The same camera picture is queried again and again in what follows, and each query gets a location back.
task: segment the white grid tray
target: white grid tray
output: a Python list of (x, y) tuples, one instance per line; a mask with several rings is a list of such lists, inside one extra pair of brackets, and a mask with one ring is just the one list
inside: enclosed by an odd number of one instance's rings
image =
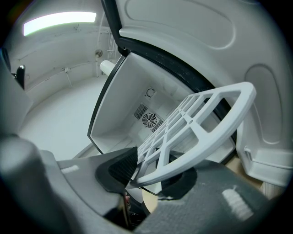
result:
[[(251, 83), (243, 82), (187, 96), (158, 130), (138, 148), (141, 167), (131, 182), (141, 187), (173, 177), (203, 161), (220, 147), (243, 121), (253, 104), (256, 91)], [(226, 117), (210, 132), (201, 124), (222, 98), (237, 99)], [(169, 163), (169, 152), (191, 141), (189, 149)], [(147, 167), (159, 159), (157, 169), (145, 175)]]

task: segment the ventilation grille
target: ventilation grille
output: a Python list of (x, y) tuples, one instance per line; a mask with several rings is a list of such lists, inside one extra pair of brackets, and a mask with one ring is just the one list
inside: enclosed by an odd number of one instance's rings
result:
[(143, 104), (140, 104), (137, 110), (134, 112), (134, 116), (137, 119), (140, 119), (146, 111), (147, 111), (147, 107)]
[(148, 113), (142, 117), (142, 123), (147, 128), (153, 128), (157, 124), (157, 118), (155, 115)]
[(162, 124), (164, 123), (163, 120), (160, 120), (157, 125), (152, 129), (152, 132), (154, 133)]

